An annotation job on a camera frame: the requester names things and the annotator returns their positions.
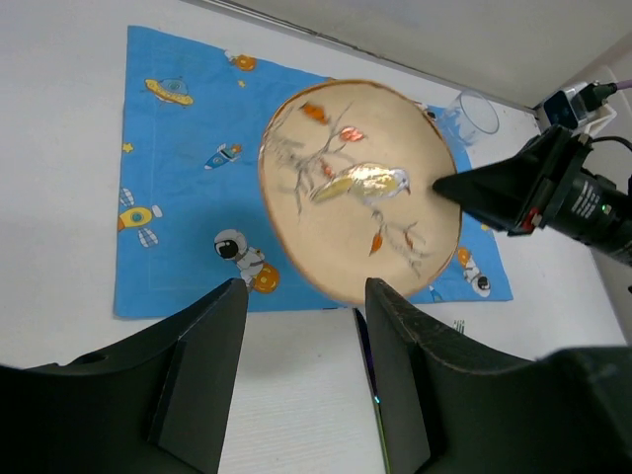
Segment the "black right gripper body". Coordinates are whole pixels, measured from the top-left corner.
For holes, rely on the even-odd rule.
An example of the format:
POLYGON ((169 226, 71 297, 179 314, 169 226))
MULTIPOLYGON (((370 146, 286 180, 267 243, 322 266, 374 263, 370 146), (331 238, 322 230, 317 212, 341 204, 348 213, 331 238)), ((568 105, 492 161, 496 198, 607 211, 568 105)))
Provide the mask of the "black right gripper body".
POLYGON ((507 234, 526 236, 550 227, 630 266, 631 193, 585 167, 593 147, 605 142, 631 148, 623 137, 592 138, 561 125, 529 140, 510 160, 527 188, 518 195, 518 214, 507 234))

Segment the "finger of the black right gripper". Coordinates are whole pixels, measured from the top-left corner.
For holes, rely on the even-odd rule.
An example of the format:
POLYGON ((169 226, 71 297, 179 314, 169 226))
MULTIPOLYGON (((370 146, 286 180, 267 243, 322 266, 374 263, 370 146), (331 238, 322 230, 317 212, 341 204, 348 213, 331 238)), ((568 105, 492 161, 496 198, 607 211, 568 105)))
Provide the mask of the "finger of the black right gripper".
POLYGON ((537 190, 555 155, 554 145, 529 142, 512 158, 439 178, 432 189, 497 231, 531 232, 537 190))

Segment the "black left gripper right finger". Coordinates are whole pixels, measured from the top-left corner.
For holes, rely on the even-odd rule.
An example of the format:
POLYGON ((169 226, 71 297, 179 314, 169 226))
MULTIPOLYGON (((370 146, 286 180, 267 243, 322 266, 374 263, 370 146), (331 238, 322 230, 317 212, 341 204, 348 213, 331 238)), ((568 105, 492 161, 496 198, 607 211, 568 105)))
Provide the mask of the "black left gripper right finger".
POLYGON ((631 350, 570 348, 530 361, 494 350, 365 284, 391 473, 627 473, 631 350))

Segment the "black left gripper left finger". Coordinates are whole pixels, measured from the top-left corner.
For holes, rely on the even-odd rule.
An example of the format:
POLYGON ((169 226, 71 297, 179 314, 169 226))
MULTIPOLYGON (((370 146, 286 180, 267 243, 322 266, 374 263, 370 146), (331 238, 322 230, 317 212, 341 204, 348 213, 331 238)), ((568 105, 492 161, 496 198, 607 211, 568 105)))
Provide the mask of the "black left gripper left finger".
POLYGON ((1 369, 5 473, 214 473, 247 316, 231 279, 72 362, 1 369))

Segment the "clear plastic cup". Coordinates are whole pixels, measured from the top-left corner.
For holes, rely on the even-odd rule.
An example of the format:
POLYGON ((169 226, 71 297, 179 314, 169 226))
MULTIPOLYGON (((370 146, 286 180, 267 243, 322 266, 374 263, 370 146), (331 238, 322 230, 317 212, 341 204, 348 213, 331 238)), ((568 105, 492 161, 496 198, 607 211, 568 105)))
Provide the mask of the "clear plastic cup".
POLYGON ((437 115, 435 123, 452 147, 473 146, 500 129, 500 120, 492 104, 470 90, 461 92, 437 115))

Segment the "iridescent fork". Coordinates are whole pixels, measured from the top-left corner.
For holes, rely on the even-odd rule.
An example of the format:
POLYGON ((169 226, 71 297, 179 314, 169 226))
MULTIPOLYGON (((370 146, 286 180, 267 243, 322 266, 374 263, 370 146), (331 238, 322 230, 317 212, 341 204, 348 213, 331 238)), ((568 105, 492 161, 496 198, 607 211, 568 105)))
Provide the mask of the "iridescent fork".
POLYGON ((454 330, 456 330, 460 334, 465 333, 465 321, 462 319, 454 320, 452 327, 454 330))

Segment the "round bird-painted plate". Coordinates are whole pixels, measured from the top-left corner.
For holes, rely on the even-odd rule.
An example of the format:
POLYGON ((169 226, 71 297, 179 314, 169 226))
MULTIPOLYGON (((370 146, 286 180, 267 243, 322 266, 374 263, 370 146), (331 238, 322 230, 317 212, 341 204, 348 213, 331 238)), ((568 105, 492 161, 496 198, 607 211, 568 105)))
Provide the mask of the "round bird-painted plate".
POLYGON ((413 295, 456 254, 461 208, 433 190, 454 158, 429 114, 385 85, 332 80, 288 98, 258 171, 282 249, 331 299, 363 303, 372 277, 413 295))

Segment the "iridescent table knife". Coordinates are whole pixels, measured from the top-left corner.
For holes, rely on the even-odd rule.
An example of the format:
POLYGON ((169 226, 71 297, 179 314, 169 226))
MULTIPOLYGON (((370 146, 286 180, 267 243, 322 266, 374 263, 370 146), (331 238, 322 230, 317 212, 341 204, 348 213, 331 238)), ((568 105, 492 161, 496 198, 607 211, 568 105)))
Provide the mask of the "iridescent table knife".
POLYGON ((362 356, 364 360, 364 366, 365 366, 365 370, 366 370, 366 374, 368 378, 368 384, 369 384, 369 388, 371 392, 372 404, 373 404, 373 409, 374 409, 376 423, 377 423, 377 430, 378 430, 378 435, 379 435, 382 457, 384 461, 385 473, 390 474, 391 467, 390 467, 390 462, 388 458, 384 428, 383 428, 382 417, 381 417, 381 409, 380 409, 381 402, 377 393, 376 377, 375 377, 374 364, 373 364, 373 358, 372 358, 372 353, 371 353, 371 346, 370 346, 366 319, 358 308, 354 308, 353 313, 355 316, 355 322, 356 322, 356 326, 357 326, 357 330, 359 334, 359 341, 360 341, 362 356))

